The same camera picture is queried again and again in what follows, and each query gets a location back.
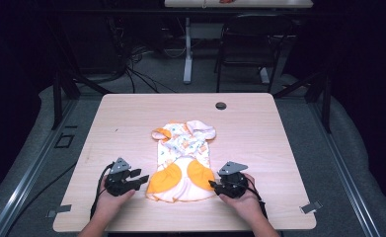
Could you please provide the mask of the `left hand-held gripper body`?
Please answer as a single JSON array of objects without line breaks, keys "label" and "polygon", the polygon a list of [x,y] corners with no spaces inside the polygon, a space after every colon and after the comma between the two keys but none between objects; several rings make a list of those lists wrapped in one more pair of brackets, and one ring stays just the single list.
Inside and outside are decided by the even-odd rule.
[{"label": "left hand-held gripper body", "polygon": [[131,166],[124,159],[116,159],[105,180],[105,188],[110,195],[118,197],[135,189],[135,183],[127,180],[131,176],[130,169]]}]

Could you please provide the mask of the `white and orange baby garment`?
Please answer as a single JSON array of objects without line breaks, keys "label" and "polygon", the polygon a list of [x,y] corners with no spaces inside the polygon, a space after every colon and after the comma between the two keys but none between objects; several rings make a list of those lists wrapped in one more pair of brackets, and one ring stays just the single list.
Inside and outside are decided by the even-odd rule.
[{"label": "white and orange baby garment", "polygon": [[208,141],[213,126],[200,120],[170,122],[151,132],[157,141],[157,171],[149,180],[146,197],[156,201],[200,201],[214,196]]}]

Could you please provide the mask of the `white background table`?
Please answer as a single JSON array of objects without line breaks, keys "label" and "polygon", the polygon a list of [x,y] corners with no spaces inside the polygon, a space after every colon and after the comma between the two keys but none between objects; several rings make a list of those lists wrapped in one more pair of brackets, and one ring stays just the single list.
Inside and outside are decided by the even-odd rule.
[{"label": "white background table", "polygon": [[[165,7],[185,9],[206,8],[245,8],[245,9],[309,9],[313,6],[312,0],[236,0],[230,4],[221,4],[219,0],[165,0]],[[190,18],[186,17],[186,64],[184,83],[192,81],[193,55]]]}]

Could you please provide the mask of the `person's left hand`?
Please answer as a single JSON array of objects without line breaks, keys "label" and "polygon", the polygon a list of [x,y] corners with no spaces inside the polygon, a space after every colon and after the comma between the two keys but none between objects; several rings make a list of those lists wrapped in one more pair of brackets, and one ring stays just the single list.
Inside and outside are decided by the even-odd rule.
[{"label": "person's left hand", "polygon": [[94,217],[113,218],[119,213],[123,205],[134,196],[135,190],[130,190],[121,196],[115,197],[109,194],[105,188],[105,180],[106,178],[103,178],[101,182]]}]

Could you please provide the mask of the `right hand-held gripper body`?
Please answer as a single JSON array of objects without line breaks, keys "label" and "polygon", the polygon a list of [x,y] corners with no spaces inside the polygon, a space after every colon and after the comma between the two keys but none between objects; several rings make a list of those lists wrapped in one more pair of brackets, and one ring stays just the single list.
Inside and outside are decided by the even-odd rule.
[{"label": "right hand-held gripper body", "polygon": [[248,181],[243,174],[243,171],[248,168],[247,165],[236,163],[233,161],[228,161],[218,172],[219,175],[219,184],[223,189],[223,194],[230,198],[239,198],[241,197],[247,187]]}]

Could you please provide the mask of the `black metal frame stand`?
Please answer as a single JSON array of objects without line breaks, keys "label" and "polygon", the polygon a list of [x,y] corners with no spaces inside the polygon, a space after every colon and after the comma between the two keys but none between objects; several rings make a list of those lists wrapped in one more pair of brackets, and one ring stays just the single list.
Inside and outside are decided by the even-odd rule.
[{"label": "black metal frame stand", "polygon": [[68,37],[63,30],[59,20],[48,18],[46,20],[51,36],[57,48],[56,64],[57,70],[53,78],[53,106],[54,122],[52,130],[59,127],[63,121],[62,93],[65,93],[70,100],[78,100],[81,96],[76,83],[81,82],[94,91],[106,95],[111,91],[89,80],[80,72]]},{"label": "black metal frame stand", "polygon": [[322,98],[321,125],[328,133],[331,133],[330,114],[332,81],[325,70],[316,72],[302,80],[299,80],[285,89],[274,93],[273,96],[276,99],[282,98],[304,85],[309,85],[309,89],[304,96],[307,103],[316,103],[319,98]]}]

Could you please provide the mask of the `black folding chair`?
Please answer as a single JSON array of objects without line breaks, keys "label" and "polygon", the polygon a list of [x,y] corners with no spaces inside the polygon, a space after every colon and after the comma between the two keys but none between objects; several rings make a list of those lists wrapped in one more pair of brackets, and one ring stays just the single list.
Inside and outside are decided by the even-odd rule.
[{"label": "black folding chair", "polygon": [[220,91],[222,67],[271,69],[270,92],[280,58],[282,43],[292,30],[292,21],[283,15],[241,14],[227,20],[220,34],[214,72]]}]

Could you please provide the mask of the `grey tape strip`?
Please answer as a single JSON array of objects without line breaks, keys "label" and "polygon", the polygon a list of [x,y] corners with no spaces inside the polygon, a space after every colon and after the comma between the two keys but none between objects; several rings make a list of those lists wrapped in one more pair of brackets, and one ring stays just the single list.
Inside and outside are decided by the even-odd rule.
[{"label": "grey tape strip", "polygon": [[62,205],[62,206],[59,206],[58,208],[56,209],[50,209],[47,213],[46,213],[46,218],[54,218],[56,216],[57,213],[61,213],[61,212],[68,212],[71,210],[71,205],[70,204],[67,204],[67,205]]},{"label": "grey tape strip", "polygon": [[319,201],[310,202],[306,205],[300,207],[300,210],[304,213],[316,212],[318,209],[322,208],[323,205]]}]

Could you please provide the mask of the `aluminium floor rail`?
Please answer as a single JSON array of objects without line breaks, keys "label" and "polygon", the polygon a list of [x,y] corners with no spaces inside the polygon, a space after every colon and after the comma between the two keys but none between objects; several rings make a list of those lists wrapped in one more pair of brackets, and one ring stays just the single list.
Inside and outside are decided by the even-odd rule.
[{"label": "aluminium floor rail", "polygon": [[347,164],[344,160],[333,135],[324,128],[321,118],[321,111],[317,105],[308,105],[311,114],[319,127],[322,136],[326,140],[329,150],[332,154],[333,163],[337,171],[338,177],[346,192],[347,198],[350,202],[351,208],[356,215],[360,227],[365,237],[382,237],[380,231],[375,224],[370,211],[368,210],[364,198],[361,196],[358,187],[356,186]]},{"label": "aluminium floor rail", "polygon": [[42,102],[35,126],[0,185],[0,237],[6,236],[19,215],[47,160],[47,155],[53,149],[53,143],[64,127],[63,123],[67,121],[77,103],[76,100],[66,102],[61,121],[52,129],[50,124],[54,120],[53,103]]}]

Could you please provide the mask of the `person's right hand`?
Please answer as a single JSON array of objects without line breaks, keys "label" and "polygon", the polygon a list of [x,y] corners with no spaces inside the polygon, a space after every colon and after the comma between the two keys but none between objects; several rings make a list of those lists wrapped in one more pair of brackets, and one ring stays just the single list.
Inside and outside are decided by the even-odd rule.
[{"label": "person's right hand", "polygon": [[259,223],[266,218],[261,210],[257,192],[254,187],[255,180],[249,174],[245,174],[245,177],[248,181],[248,188],[241,197],[231,198],[224,194],[219,195],[219,197],[232,207],[249,226],[259,225]]}]

